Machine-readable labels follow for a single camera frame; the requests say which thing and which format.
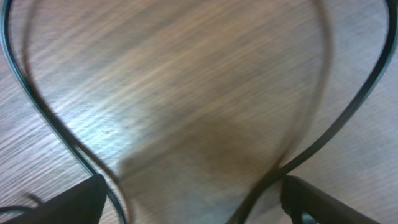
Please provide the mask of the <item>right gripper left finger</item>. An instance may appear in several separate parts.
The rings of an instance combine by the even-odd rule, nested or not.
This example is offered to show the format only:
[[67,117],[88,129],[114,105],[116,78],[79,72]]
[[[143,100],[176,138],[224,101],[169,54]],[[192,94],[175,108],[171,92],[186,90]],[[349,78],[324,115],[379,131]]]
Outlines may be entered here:
[[17,213],[3,224],[98,224],[106,192],[104,177],[96,174],[35,208],[2,207],[2,215]]

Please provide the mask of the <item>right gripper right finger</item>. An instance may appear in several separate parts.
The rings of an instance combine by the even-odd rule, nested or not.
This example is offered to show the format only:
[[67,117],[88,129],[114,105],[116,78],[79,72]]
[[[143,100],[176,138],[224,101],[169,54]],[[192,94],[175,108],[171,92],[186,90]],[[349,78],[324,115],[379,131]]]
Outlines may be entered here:
[[308,182],[292,175],[282,179],[281,207],[293,223],[376,224]]

